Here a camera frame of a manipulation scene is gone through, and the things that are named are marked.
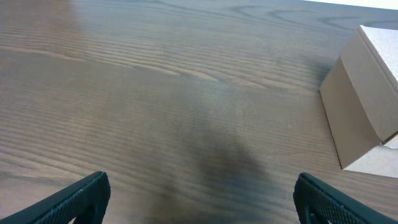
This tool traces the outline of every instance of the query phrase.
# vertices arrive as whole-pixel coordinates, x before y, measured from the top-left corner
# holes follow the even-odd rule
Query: brown wooden surface
[[[318,93],[356,26],[397,20],[303,1],[0,1],[0,218],[103,170],[105,223],[298,223],[301,172],[398,219],[397,179],[340,169]]]

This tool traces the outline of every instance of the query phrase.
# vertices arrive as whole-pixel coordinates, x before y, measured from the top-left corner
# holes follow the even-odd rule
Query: wood plank
[[[105,223],[297,223],[304,171],[398,219],[397,179],[340,169],[318,93],[352,30],[396,15],[0,1],[0,218],[103,170]]]

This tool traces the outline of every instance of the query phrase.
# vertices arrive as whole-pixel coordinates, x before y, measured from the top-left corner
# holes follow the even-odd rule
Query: cardboard box
[[[398,178],[398,30],[361,26],[320,87],[341,168]]]

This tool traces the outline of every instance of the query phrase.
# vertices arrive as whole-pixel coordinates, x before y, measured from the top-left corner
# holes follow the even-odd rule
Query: table
[[[0,1],[0,218],[107,172],[105,223],[298,223],[309,172],[398,219],[398,180],[342,171],[318,87],[360,24],[305,1]]]

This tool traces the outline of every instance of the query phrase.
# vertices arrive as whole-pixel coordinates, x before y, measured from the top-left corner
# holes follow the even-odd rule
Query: wooden table
[[[103,170],[105,223],[298,223],[309,172],[398,219],[398,180],[343,172],[318,87],[360,24],[304,1],[0,1],[0,218]]]

